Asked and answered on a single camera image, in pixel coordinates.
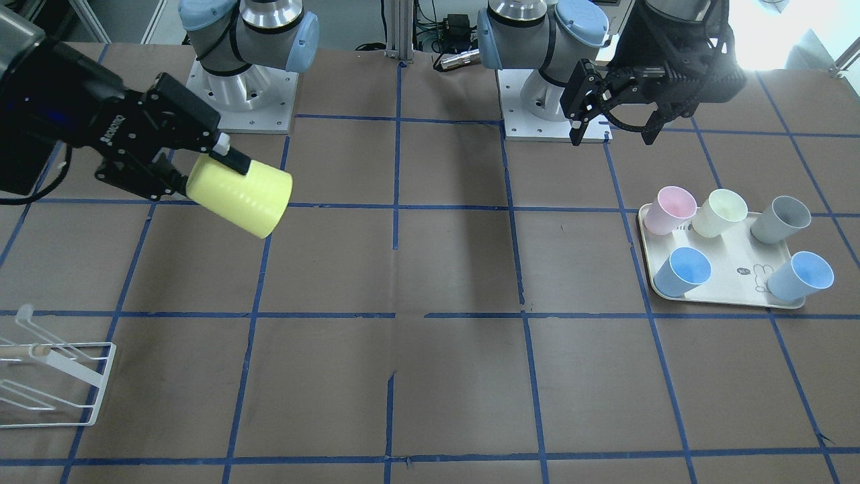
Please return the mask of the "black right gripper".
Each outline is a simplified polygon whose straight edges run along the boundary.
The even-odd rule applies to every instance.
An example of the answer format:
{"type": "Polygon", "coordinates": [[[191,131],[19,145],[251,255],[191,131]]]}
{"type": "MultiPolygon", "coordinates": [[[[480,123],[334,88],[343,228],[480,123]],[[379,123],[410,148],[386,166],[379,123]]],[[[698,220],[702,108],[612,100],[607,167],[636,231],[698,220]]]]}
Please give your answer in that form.
{"type": "Polygon", "coordinates": [[[168,73],[148,91],[64,43],[47,40],[2,70],[2,190],[30,195],[55,144],[91,147],[103,160],[102,183],[151,200],[187,197],[188,176],[163,149],[202,153],[245,177],[252,159],[218,131],[220,116],[168,73]]]}

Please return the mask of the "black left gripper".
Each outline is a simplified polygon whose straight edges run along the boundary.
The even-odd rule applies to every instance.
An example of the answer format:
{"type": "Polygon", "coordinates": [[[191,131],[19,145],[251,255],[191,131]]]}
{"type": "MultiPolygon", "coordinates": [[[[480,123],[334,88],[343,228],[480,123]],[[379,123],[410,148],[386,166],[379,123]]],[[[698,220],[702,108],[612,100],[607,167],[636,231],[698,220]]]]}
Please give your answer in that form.
{"type": "Polygon", "coordinates": [[[728,102],[746,86],[728,1],[636,1],[608,68],[580,59],[563,89],[560,105],[574,146],[598,116],[652,146],[698,104],[728,102]],[[650,105],[654,109],[639,124],[615,113],[650,105]]]}

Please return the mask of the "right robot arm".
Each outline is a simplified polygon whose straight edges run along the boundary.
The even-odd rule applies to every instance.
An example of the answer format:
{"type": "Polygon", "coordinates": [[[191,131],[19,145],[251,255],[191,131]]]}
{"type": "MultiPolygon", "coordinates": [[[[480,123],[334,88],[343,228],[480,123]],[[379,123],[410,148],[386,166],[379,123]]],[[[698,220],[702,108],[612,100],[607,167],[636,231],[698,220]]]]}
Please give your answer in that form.
{"type": "MultiPolygon", "coordinates": [[[[300,1],[182,1],[182,27],[212,79],[255,67],[303,73],[319,20],[300,1]]],[[[36,202],[67,177],[73,149],[101,153],[95,178],[147,200],[190,195],[168,149],[212,157],[248,177],[250,158],[230,145],[221,115],[168,73],[145,91],[2,8],[2,205],[36,202]]]]}

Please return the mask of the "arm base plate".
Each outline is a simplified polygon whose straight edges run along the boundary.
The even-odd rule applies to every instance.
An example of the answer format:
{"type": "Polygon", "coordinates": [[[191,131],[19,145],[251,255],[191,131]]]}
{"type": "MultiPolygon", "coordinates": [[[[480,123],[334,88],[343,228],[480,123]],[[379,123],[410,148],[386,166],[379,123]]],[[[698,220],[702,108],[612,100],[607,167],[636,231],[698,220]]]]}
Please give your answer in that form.
{"type": "Polygon", "coordinates": [[[499,101],[509,140],[570,142],[571,119],[563,113],[563,87],[538,70],[497,70],[499,101]]]}
{"type": "Polygon", "coordinates": [[[220,114],[229,134],[289,134],[298,73],[251,65],[237,75],[216,76],[194,61],[185,86],[220,114]]]}

